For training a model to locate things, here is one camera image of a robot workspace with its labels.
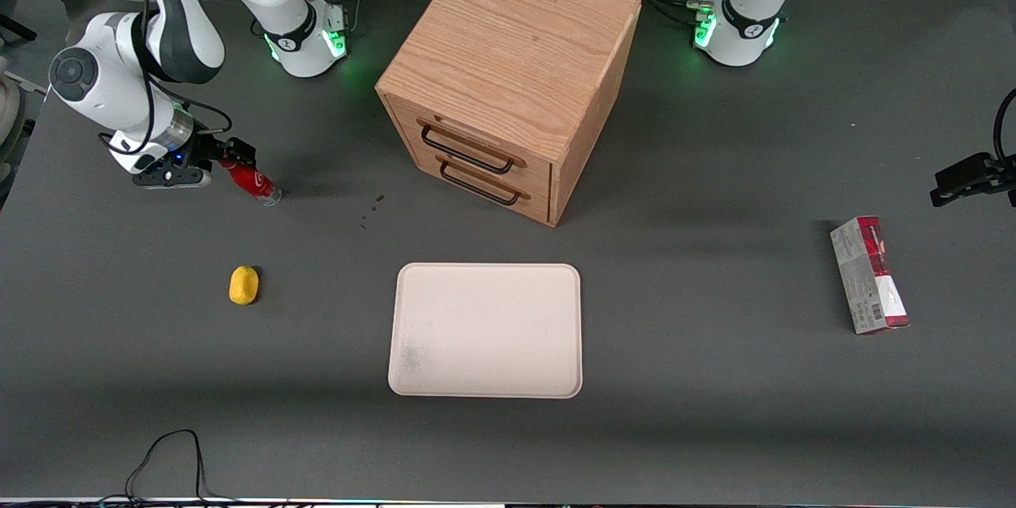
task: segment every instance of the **gray table surface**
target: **gray table surface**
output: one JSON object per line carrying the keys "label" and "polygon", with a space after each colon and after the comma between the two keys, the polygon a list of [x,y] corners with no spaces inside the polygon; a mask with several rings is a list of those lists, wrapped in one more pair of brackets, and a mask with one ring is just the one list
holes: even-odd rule
{"label": "gray table surface", "polygon": [[[1006,0],[790,0],[739,70],[646,9],[556,230],[403,149],[373,85],[427,1],[365,0],[352,59],[310,80],[238,2],[209,6],[227,64],[185,92],[233,114],[275,208],[221,175],[136,189],[50,97],[0,215],[0,496],[116,493],[189,427],[232,496],[1016,504],[1016,212],[928,197],[991,147]],[[883,217],[907,330],[850,329],[827,232],[861,214]],[[415,261],[577,267],[579,395],[393,394]],[[263,269],[254,306],[227,298],[239,264]],[[171,441],[138,493],[190,494],[192,462]]]}

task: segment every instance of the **black strap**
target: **black strap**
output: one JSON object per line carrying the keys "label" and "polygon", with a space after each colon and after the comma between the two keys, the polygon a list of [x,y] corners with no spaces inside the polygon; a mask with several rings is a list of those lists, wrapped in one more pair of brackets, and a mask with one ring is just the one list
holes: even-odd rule
{"label": "black strap", "polygon": [[776,17],[779,16],[779,12],[773,13],[772,16],[766,17],[765,20],[752,20],[751,17],[742,16],[738,13],[737,9],[734,9],[734,5],[731,4],[731,0],[723,0],[721,2],[720,8],[723,10],[723,16],[726,16],[726,21],[734,24],[737,27],[738,34],[741,35],[742,39],[757,39],[762,36],[763,31],[768,30],[769,26],[776,21]]}
{"label": "black strap", "polygon": [[[149,11],[148,19],[151,20],[151,17],[154,16],[155,13],[158,13],[156,9]],[[148,73],[152,74],[152,76],[161,78],[163,81],[176,82],[174,78],[167,76],[166,71],[163,70],[163,67],[160,66],[158,62],[156,62],[155,57],[151,55],[151,52],[149,52],[148,45],[145,43],[145,38],[141,30],[142,17],[142,13],[138,13],[138,15],[134,17],[133,22],[131,22],[130,27],[130,39],[131,44],[134,45],[134,53],[137,55],[137,63],[140,64],[142,70],[148,71]]]}
{"label": "black strap", "polygon": [[299,52],[305,39],[308,39],[316,29],[317,12],[314,11],[314,6],[310,5],[309,2],[304,2],[304,4],[307,5],[307,16],[304,17],[304,23],[301,23],[300,27],[287,35],[273,35],[271,31],[265,31],[272,44],[278,46],[282,52]]}

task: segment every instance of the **drawer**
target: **drawer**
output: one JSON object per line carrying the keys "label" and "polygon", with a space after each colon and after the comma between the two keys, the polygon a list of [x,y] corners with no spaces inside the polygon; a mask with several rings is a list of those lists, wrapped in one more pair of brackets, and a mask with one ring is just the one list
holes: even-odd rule
{"label": "drawer", "polygon": [[550,200],[546,191],[530,193],[514,189],[507,183],[494,180],[489,174],[473,169],[470,165],[463,165],[453,157],[433,152],[423,154],[418,167],[426,174],[445,180],[446,183],[459,187],[469,194],[493,201],[537,223],[548,224]]}
{"label": "drawer", "polygon": [[551,185],[549,162],[515,150],[504,150],[496,141],[485,141],[472,129],[388,96],[392,114],[414,157],[438,156],[468,166],[487,180],[496,180],[512,189],[548,196]]}

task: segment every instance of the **yellow sponge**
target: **yellow sponge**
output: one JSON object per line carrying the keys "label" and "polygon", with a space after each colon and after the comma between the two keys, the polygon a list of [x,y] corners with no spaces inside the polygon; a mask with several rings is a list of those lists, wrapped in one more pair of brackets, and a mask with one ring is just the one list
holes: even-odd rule
{"label": "yellow sponge", "polygon": [[237,266],[230,277],[230,300],[246,306],[257,298],[257,270],[250,266]]}

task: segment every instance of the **wooden cabinet top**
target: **wooden cabinet top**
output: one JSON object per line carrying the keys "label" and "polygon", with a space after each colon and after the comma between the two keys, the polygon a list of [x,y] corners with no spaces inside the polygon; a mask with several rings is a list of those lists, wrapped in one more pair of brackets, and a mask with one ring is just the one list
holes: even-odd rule
{"label": "wooden cabinet top", "polygon": [[640,0],[433,0],[378,90],[560,161]]}

